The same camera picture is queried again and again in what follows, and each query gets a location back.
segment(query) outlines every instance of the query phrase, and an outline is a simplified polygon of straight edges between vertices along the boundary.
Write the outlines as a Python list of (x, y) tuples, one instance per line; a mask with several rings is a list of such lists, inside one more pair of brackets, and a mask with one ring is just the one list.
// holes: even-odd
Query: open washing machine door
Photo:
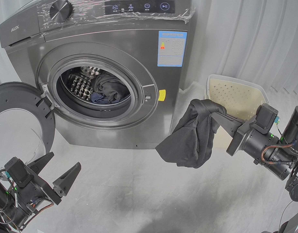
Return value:
[(51, 103), (21, 82), (0, 85), (0, 169), (14, 156), (30, 163), (50, 152), (55, 134)]

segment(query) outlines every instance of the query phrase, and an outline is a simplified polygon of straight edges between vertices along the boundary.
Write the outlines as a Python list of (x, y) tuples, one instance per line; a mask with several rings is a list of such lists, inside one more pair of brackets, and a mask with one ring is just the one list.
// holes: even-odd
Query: white curtain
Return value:
[[(31, 0), (0, 0), (0, 23)], [(298, 93), (298, 0), (193, 0), (183, 88), (209, 74)], [(19, 80), (0, 48), (0, 81)]]

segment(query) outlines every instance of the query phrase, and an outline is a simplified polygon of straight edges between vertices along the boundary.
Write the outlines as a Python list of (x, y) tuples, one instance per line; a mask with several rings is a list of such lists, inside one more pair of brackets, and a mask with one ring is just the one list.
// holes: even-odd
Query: yellow sticker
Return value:
[(166, 97), (166, 90), (159, 90), (159, 99), (158, 101), (164, 101)]

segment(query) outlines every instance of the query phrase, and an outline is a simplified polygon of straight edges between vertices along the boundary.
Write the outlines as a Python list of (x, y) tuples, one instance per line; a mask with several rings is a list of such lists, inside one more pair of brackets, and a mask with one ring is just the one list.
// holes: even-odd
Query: door hinge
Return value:
[(51, 103), (50, 110), (53, 110), (55, 107), (59, 108), (60, 106), (58, 105), (57, 102), (55, 102), (55, 100), (52, 97), (51, 93), (49, 92), (49, 88), (46, 84), (42, 85), (42, 90), (43, 90), (43, 93), (41, 94), (41, 98), (42, 99), (45, 98), (45, 97), (48, 98), (48, 100)]

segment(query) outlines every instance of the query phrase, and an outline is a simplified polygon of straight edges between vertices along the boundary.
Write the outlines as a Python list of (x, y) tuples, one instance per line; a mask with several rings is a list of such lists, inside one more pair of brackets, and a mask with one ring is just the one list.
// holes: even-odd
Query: white basket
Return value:
[(228, 114), (243, 120), (250, 119), (259, 105), (269, 103), (260, 85), (217, 74), (209, 75), (204, 97), (223, 105)]

